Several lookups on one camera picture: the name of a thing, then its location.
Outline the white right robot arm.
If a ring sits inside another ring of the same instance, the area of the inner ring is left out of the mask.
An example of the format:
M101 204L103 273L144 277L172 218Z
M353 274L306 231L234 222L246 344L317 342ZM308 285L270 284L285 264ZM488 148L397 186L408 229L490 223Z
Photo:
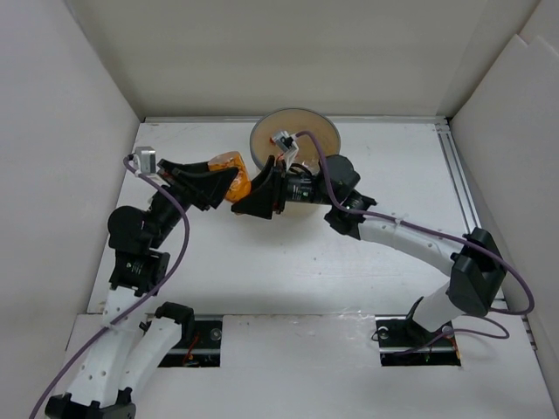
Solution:
M458 317L484 319L507 275L491 234L476 228L454 237L382 215L373 210L374 199L356 190L360 179L342 155L326 157L315 175L294 173L284 162L269 157L252 180L251 192L231 209L239 215L270 219L287 203L328 205L331 209L324 219L337 233L390 247L446 275L445 285L419 298L403 319L389 327L389 336L404 346L427 346L443 339L453 332L450 324Z

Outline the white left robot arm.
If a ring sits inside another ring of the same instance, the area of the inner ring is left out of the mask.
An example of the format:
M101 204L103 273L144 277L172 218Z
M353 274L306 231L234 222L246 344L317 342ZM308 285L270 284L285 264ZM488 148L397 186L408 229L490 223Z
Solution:
M108 245L114 250L114 269L101 329L63 366L67 372L78 362L79 372L61 395L50 395L48 418L133 418L135 400L147 379L174 346L194 338L192 308L165 302L152 320L146 311L163 285L183 261L188 245L182 244L171 262L159 250L178 223L188 226L186 212L215 209L238 176L235 166L210 168L208 163L158 162L155 182L146 171L124 166L154 187L148 209L120 206L108 218Z

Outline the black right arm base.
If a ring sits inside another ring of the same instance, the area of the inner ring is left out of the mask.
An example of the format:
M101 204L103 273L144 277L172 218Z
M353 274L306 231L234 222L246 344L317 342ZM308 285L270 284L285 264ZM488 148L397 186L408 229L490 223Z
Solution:
M383 367L461 366L451 322L428 332L403 315L379 315L375 325L371 339Z

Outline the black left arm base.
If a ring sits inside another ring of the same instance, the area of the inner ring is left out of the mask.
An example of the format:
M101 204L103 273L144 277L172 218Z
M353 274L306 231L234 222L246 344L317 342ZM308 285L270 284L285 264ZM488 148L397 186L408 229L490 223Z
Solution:
M196 317L193 332L183 336L158 367L219 367L222 336L222 317Z

